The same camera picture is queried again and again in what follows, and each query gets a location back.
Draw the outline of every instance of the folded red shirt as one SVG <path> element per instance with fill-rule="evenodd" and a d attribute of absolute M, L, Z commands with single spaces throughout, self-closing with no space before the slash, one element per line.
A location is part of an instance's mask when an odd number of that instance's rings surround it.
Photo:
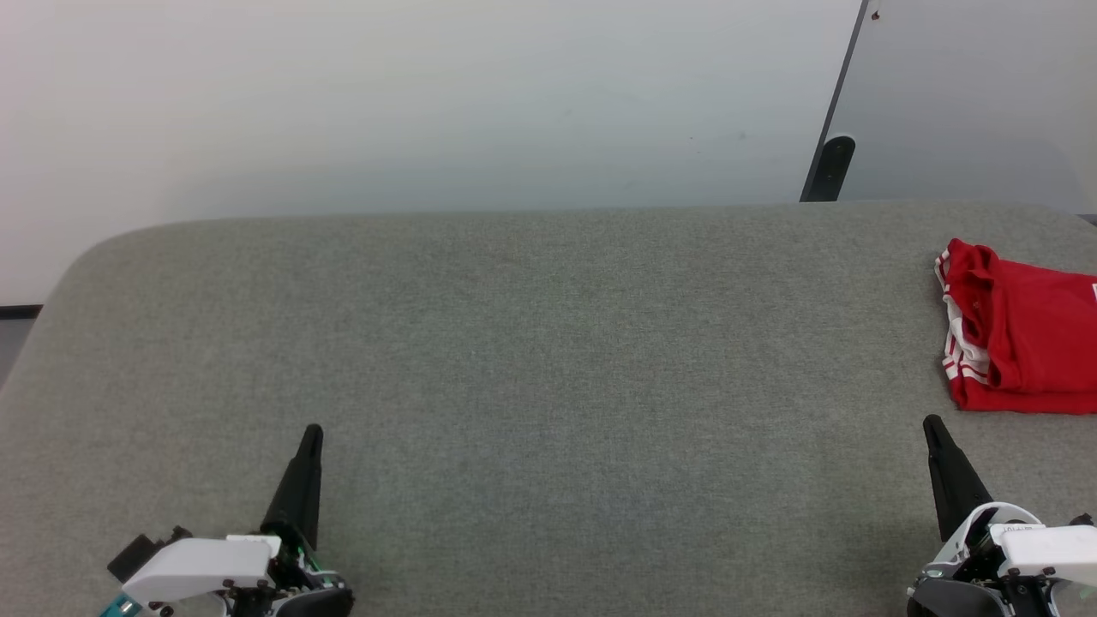
<path fill-rule="evenodd" d="M 945 372 L 960 408 L 1097 413 L 1097 277 L 959 239 L 936 270 L 949 317 Z"/>

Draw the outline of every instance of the gray table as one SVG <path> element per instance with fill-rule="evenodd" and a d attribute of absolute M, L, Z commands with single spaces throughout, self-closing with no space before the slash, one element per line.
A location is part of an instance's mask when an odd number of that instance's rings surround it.
<path fill-rule="evenodd" d="M 205 222 L 108 242 L 0 394 L 0 595 L 93 615 L 138 532 L 251 530 L 327 429 L 355 615 L 902 615 L 945 417 L 995 497 L 1097 508 L 1097 418 L 957 412 L 953 236 L 1097 271 L 1018 205 Z"/>

